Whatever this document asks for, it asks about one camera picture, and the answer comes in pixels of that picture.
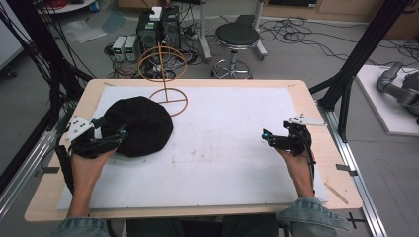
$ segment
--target person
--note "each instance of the person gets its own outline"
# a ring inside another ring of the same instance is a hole
[[[109,236],[107,224],[99,218],[89,217],[90,198],[102,169],[115,150],[102,154],[97,159],[85,159],[77,154],[71,155],[74,176],[74,192],[67,217],[49,237],[67,236]],[[285,150],[277,149],[284,158],[298,200],[278,213],[262,215],[226,216],[223,220],[221,237],[259,237],[278,236],[279,223],[286,225],[293,237],[299,236],[337,236],[335,229],[351,231],[346,218],[323,207],[314,197],[307,151],[294,156]],[[138,219],[128,220],[127,230],[131,236],[183,237],[178,219]]]

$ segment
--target black chair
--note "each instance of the black chair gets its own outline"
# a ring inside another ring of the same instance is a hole
[[[239,78],[252,79],[250,67],[237,60],[238,50],[248,50],[255,47],[259,41],[258,32],[250,26],[240,23],[228,23],[215,31],[215,40],[231,49],[230,59],[223,59],[213,68],[211,75],[219,79]]]

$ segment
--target hat stand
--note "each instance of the hat stand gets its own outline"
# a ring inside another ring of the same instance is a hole
[[[148,78],[146,75],[144,75],[141,72],[140,68],[141,68],[142,64],[146,60],[150,60],[151,57],[154,57],[154,56],[157,56],[157,55],[158,55],[159,60],[160,60],[160,71],[162,72],[161,73],[162,78],[160,78],[160,79]],[[177,59],[180,59],[183,62],[184,70],[182,71],[182,73],[179,76],[176,76],[174,78],[169,78],[169,79],[166,78],[165,65],[164,65],[165,62],[163,60],[163,55],[167,55],[169,57],[175,57]],[[160,82],[160,83],[163,82],[163,85],[164,85],[164,88],[163,89],[160,89],[160,90],[154,92],[153,94],[151,94],[151,96],[148,99],[152,100],[152,98],[154,96],[156,96],[159,93],[164,92],[165,100],[163,100],[163,101],[156,101],[156,103],[164,104],[164,103],[181,103],[181,102],[185,102],[185,106],[183,107],[183,109],[181,109],[179,112],[176,112],[174,114],[170,114],[171,117],[174,117],[174,116],[180,114],[181,112],[183,112],[186,109],[186,107],[188,106],[188,97],[186,96],[186,94],[183,91],[181,91],[179,89],[176,89],[176,88],[168,88],[167,85],[166,85],[166,83],[180,78],[183,74],[185,74],[186,69],[187,69],[187,61],[185,59],[185,56],[180,51],[176,50],[175,48],[170,47],[170,46],[162,46],[160,43],[157,46],[155,46],[155,47],[147,50],[145,53],[143,53],[142,56],[141,56],[141,58],[138,61],[138,73],[139,73],[139,75],[142,78],[144,78],[144,79],[146,79],[148,81],[152,81],[152,82]],[[179,93],[180,95],[182,95],[182,99],[170,100],[169,99],[168,91],[173,91],[173,92]]]

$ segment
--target black cap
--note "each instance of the black cap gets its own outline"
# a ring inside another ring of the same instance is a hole
[[[126,125],[128,137],[117,152],[128,157],[144,156],[161,150],[173,131],[172,119],[166,109],[145,97],[116,101],[104,115],[102,136],[115,134]]]

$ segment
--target stool seat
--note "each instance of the stool seat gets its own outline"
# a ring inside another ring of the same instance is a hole
[[[229,48],[249,49],[258,43],[259,34],[252,27],[228,23],[216,29],[215,40]]]

